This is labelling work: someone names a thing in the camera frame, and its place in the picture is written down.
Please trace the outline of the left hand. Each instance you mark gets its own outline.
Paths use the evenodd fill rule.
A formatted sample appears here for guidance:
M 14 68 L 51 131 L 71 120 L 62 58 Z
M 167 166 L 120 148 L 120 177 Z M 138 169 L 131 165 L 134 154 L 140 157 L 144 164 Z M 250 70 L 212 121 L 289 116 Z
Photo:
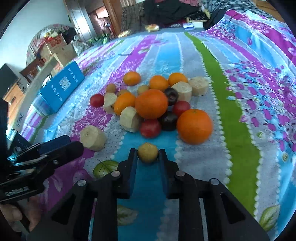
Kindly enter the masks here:
M 13 205 L 5 204 L 1 205 L 1 212 L 12 230 L 15 232 L 21 232 L 21 229 L 16 224 L 17 221 L 21 221 L 23 218 L 19 209 Z M 24 213 L 30 221 L 29 230 L 32 231 L 41 220 L 42 212 L 39 206 L 39 196 L 32 196 L 29 198 Z

